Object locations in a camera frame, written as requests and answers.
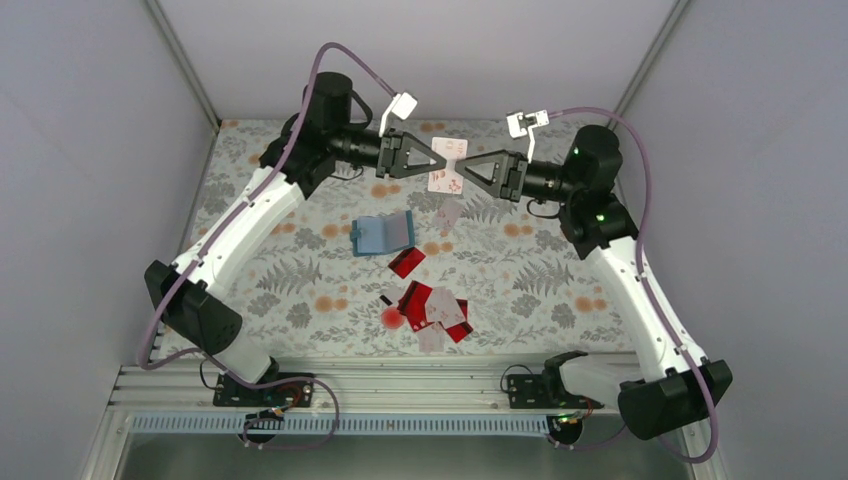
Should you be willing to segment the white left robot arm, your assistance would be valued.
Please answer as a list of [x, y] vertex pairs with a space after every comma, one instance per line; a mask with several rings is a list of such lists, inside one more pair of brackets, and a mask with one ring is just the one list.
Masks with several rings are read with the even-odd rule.
[[170, 327], [238, 383], [255, 405], [278, 391], [276, 361], [243, 332], [241, 316], [221, 298], [275, 226], [336, 171], [337, 161], [407, 178], [445, 168], [446, 159], [413, 134], [353, 123], [358, 95], [349, 77], [310, 77], [300, 111], [263, 154], [248, 184], [200, 240], [170, 263], [153, 262], [145, 281], [155, 310], [148, 335]]

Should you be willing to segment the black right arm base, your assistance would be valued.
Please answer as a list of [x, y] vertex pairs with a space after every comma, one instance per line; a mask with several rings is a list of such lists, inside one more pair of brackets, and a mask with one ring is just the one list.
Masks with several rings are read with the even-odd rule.
[[603, 409], [597, 400], [570, 393], [550, 393], [539, 374], [507, 374], [501, 381], [509, 406], [514, 410]]

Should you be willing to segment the blue leather card holder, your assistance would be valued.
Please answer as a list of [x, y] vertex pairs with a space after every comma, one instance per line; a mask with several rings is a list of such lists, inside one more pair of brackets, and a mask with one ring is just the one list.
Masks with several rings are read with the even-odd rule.
[[382, 216], [362, 216], [349, 234], [354, 257], [387, 255], [416, 245], [411, 210]]

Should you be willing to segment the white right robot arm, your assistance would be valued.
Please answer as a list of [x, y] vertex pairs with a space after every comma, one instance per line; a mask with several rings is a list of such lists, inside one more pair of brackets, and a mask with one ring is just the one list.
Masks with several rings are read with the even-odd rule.
[[585, 397], [613, 407], [641, 440], [700, 421], [716, 438], [716, 406], [733, 374], [695, 342], [658, 285], [640, 231], [612, 191], [622, 164], [616, 134], [589, 125], [577, 131], [563, 164], [499, 150], [461, 160], [455, 169], [494, 198], [557, 203], [562, 233], [612, 297], [633, 343], [634, 370], [578, 351], [547, 360], [544, 399], [565, 407]]

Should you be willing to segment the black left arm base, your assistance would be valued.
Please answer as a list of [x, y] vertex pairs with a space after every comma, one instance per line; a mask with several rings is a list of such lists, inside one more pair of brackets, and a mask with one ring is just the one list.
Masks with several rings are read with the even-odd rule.
[[215, 407], [276, 408], [311, 406], [315, 390], [315, 375], [311, 373], [283, 372], [278, 380], [285, 383], [264, 389], [245, 387], [228, 375], [219, 375], [212, 404]]

